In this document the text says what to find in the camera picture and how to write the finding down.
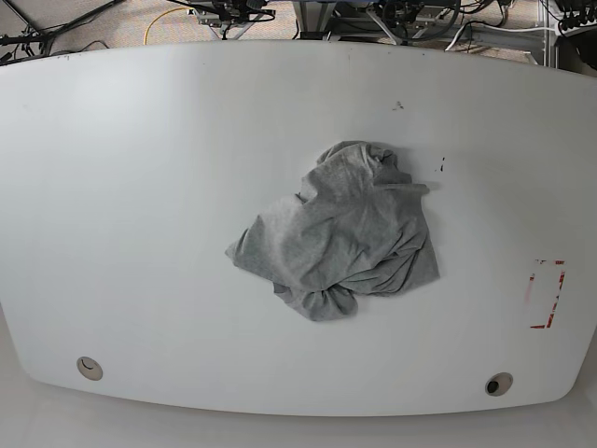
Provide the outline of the black tripod stand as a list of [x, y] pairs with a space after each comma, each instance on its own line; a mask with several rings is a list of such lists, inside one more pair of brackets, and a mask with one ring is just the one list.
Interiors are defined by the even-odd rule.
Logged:
[[107, 10], [123, 3], [124, 0], [108, 1], [69, 22], [40, 28], [13, 1], [3, 1], [3, 4], [23, 22], [24, 30], [18, 36], [1, 34], [1, 47], [13, 46], [11, 50], [1, 51], [1, 65], [49, 57], [53, 43], [58, 37], [92, 23]]

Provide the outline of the aluminium frame table base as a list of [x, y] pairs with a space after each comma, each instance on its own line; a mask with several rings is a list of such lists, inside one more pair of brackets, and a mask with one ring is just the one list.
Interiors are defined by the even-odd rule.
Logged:
[[294, 1], [298, 36], [327, 41], [379, 41], [451, 50], [524, 52], [550, 64], [553, 25], [541, 12], [527, 27], [508, 21], [511, 1]]

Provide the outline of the red tape rectangle marking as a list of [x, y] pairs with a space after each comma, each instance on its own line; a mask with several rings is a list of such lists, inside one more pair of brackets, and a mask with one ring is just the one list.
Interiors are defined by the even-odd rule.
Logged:
[[549, 329], [566, 274], [564, 260], [536, 259], [525, 291], [525, 319], [530, 329]]

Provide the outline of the grey T-shirt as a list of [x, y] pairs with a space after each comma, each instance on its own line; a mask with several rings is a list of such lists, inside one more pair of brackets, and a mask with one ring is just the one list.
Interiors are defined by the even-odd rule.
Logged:
[[355, 315], [357, 296], [393, 296], [439, 278], [422, 198], [398, 156], [368, 142], [324, 152], [299, 193], [260, 212], [226, 251], [311, 321]]

